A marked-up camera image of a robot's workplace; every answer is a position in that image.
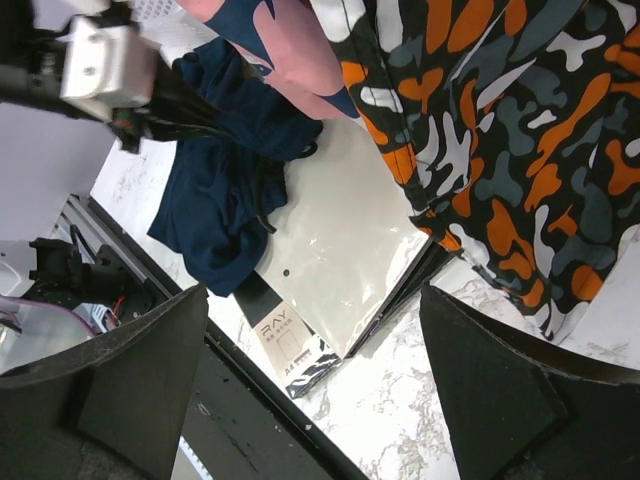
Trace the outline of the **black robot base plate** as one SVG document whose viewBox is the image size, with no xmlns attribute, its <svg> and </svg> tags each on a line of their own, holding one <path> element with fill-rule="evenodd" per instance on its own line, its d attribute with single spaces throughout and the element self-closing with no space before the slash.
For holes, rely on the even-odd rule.
<svg viewBox="0 0 640 480">
<path fill-rule="evenodd" d="M 183 428 L 215 479 L 361 479 L 363 472 L 214 323 Z"/>
</svg>

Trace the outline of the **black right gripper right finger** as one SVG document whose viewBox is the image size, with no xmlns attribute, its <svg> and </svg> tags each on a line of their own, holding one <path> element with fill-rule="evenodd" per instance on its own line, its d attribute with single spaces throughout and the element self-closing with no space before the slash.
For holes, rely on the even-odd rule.
<svg viewBox="0 0 640 480">
<path fill-rule="evenodd" d="M 425 286 L 420 322 L 463 479 L 636 479 L 639 373 Z"/>
</svg>

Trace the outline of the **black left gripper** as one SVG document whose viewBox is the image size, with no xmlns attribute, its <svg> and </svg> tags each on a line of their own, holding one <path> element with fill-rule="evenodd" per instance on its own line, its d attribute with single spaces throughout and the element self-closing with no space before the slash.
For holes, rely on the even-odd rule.
<svg viewBox="0 0 640 480">
<path fill-rule="evenodd" d="M 60 98 L 63 64 L 71 21 L 85 16 L 100 27 L 132 26 L 141 35 L 127 1 L 82 1 L 78 13 L 60 30 L 35 25 L 30 1 L 1 4 L 1 100 L 40 111 L 86 119 L 106 125 L 123 150 L 136 153 L 142 139 L 171 142 L 217 135 L 218 115 L 161 56 L 149 104 L 116 108 L 109 122 L 99 121 Z"/>
</svg>

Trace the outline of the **navy blue shorts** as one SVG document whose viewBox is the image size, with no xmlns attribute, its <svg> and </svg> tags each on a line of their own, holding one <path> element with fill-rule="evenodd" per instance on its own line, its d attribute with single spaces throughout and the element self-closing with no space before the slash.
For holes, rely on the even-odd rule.
<svg viewBox="0 0 640 480">
<path fill-rule="evenodd" d="M 244 73 L 221 38 L 178 60 L 186 83 L 220 109 L 228 136 L 181 140 L 147 234 L 182 256 L 187 272 L 227 297 L 254 271 L 273 229 L 267 217 L 288 202 L 284 166 L 316 149 L 319 120 Z"/>
</svg>

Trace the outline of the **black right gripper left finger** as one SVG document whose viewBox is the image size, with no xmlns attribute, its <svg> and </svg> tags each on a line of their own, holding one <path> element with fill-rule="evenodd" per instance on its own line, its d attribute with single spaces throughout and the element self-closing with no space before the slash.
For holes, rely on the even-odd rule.
<svg viewBox="0 0 640 480">
<path fill-rule="evenodd" d="M 170 478 L 207 322 L 196 285 L 2 374 L 2 478 Z"/>
</svg>

